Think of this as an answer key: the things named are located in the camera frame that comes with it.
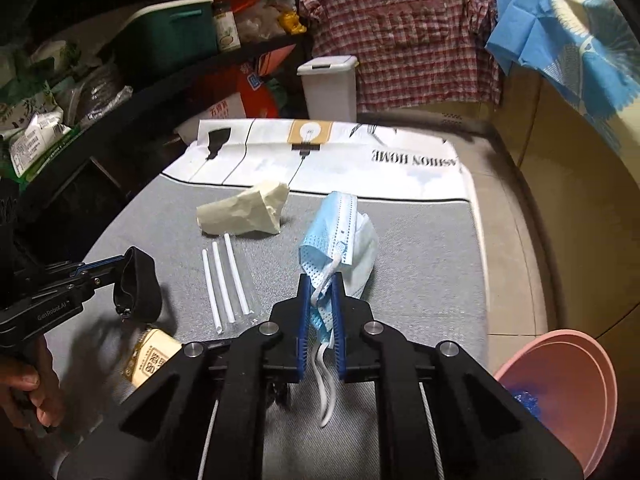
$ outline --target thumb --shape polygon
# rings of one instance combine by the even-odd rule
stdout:
[[[33,366],[11,357],[0,357],[0,384],[30,392],[38,387],[40,377]]]

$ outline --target blue fabric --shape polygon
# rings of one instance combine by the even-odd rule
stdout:
[[[300,266],[311,279],[313,288],[322,286],[327,277],[326,267],[334,258],[339,257],[346,265],[353,263],[357,204],[358,198],[355,195],[338,191],[329,193],[322,200],[298,250]],[[318,304],[311,307],[310,313],[311,324],[323,343],[329,342],[334,328],[331,297],[325,294],[329,283],[330,281],[324,285]]]
[[[640,103],[640,44],[613,0],[497,4],[498,23],[486,48],[506,73],[512,63],[543,73],[614,150],[620,124],[640,139],[640,124],[611,121]]]

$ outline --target white straw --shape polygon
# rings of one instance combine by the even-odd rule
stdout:
[[[218,249],[218,242],[213,242],[213,262],[216,264],[216,274],[218,275],[218,283],[220,284],[220,292],[222,293],[222,303],[225,306],[226,318],[229,323],[236,322],[236,316],[234,311],[231,310],[231,301],[229,301],[229,291],[226,290],[225,275],[222,272],[222,261],[220,260],[220,250]]]
[[[229,257],[229,265],[231,266],[231,275],[234,277],[234,284],[236,285],[236,293],[238,294],[238,300],[240,300],[240,307],[242,313],[245,316],[249,314],[249,305],[246,302],[246,296],[244,295],[244,288],[242,288],[242,282],[240,281],[240,274],[238,273],[238,265],[236,265],[236,257],[234,256],[234,250],[231,246],[231,237],[229,233],[225,233],[225,245],[226,255]]]
[[[220,314],[218,313],[218,304],[213,294],[213,282],[211,281],[211,269],[209,269],[209,256],[207,250],[202,250],[202,263],[204,264],[204,279],[207,282],[207,292],[209,293],[209,304],[211,305],[211,313],[213,314],[213,323],[216,325],[216,332],[222,334],[222,323],[220,323]]]

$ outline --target human hand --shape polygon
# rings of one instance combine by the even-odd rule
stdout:
[[[28,428],[10,388],[27,392],[43,426],[58,426],[65,414],[60,382],[53,371],[53,357],[44,336],[35,341],[36,366],[0,356],[0,406],[16,428]]]

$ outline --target pink plastic bowl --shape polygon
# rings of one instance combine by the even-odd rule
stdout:
[[[616,374],[602,346],[576,330],[535,339],[495,374],[538,398],[540,421],[578,459],[585,478],[604,454],[618,407]]]

